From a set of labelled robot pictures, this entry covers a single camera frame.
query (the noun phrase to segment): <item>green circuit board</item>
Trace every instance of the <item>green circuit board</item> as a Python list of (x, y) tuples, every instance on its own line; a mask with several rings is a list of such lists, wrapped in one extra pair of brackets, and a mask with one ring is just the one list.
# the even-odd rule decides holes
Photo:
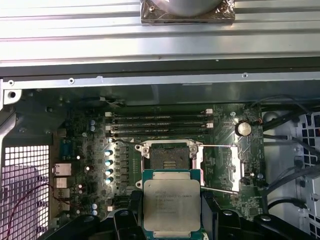
[[(259, 107), (247, 108), (245, 104), (73, 110), (66, 121), (67, 137), (60, 144), (60, 161), (72, 163), (69, 201), (81, 206), (80, 214), (96, 211), (102, 219), (111, 210), (127, 207), (131, 192), (137, 190), (136, 183), (142, 179), (143, 156), (134, 143), (191, 139), (204, 145), (237, 146), (243, 172), (251, 175), (240, 181), (239, 194), (215, 192), (215, 196), (221, 208), (236, 210), (251, 220), (262, 213), (259, 187), (265, 183), (263, 129), (255, 124), (250, 135), (238, 136), (235, 126), (241, 121), (258, 122), (261, 117)], [(232, 157), (229, 147), (203, 148), (201, 169), (206, 187), (232, 189)], [(109, 166), (106, 165), (108, 160), (112, 161)], [(107, 176), (105, 172), (110, 169), (112, 174)], [(106, 184), (107, 178), (112, 179), (110, 184)], [(86, 186), (80, 193), (79, 185)], [(96, 209), (92, 208), (93, 204), (97, 205)]]

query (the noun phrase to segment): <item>red wire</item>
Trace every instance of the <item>red wire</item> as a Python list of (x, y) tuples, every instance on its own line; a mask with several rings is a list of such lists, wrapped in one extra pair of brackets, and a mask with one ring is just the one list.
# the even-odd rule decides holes
[[(12, 213), (10, 214), (10, 218), (9, 218), (9, 222), (8, 222), (8, 230), (7, 230), (7, 234), (6, 234), (6, 240), (9, 240), (9, 237), (10, 237), (10, 230), (11, 230), (11, 223), (12, 223), (12, 220), (14, 218), (14, 215), (15, 215), (15, 211), (17, 210), (19, 204), (24, 200), (26, 199), (26, 197), (28, 197), (34, 190), (40, 188), (40, 187), (43, 187), (43, 186), (49, 186), (51, 189), (52, 189), (52, 195), (54, 194), (54, 187), (52, 185), (50, 185), (49, 183), (43, 183), (39, 186), (36, 186), (34, 188), (32, 188), (31, 190), (29, 190), (23, 197), (21, 197), (19, 199), (19, 201), (15, 204), (13, 210), (12, 210)], [(60, 202), (63, 202), (65, 204), (68, 204), (71, 206), (71, 204), (69, 202), (66, 202), (60, 198), (57, 198), (53, 195), (53, 198), (56, 199), (57, 201), (60, 201)]]

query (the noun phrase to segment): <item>aluminum panel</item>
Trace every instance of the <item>aluminum panel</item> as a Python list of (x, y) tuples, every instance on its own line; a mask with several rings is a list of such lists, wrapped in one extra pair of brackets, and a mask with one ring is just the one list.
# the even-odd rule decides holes
[(318, 0), (240, 0), (235, 8), (233, 24), (149, 26), (139, 0), (5, 0), (0, 66), (319, 55)]

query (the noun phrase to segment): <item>chip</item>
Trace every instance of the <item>chip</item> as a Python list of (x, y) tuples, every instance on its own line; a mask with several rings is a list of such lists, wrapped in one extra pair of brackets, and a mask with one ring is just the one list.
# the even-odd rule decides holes
[(256, 216), (259, 214), (258, 208), (256, 207), (250, 207), (249, 208), (249, 216)]

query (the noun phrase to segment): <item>motherboard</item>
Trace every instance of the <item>motherboard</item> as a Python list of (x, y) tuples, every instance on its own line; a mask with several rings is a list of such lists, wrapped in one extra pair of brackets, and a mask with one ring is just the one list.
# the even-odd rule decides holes
[(104, 219), (127, 208), (148, 170), (199, 170), (222, 209), (252, 220), (265, 184), (261, 110), (245, 104), (74, 109), (55, 163), (59, 211)]

